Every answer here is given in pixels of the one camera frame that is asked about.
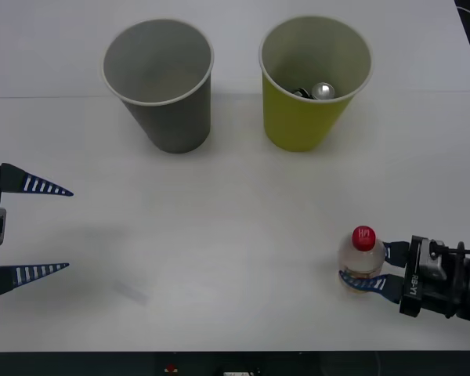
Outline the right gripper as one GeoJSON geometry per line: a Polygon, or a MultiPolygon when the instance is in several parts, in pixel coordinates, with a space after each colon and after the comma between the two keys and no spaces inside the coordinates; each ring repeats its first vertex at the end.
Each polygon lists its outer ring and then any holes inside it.
{"type": "Polygon", "coordinates": [[[399,304],[399,311],[407,316],[416,317],[423,309],[446,318],[458,315],[461,245],[450,248],[440,240],[413,236],[410,250],[406,241],[384,242],[383,246],[388,264],[406,267],[404,279],[392,274],[358,278],[340,270],[341,281],[354,291],[373,292],[399,304]]]}

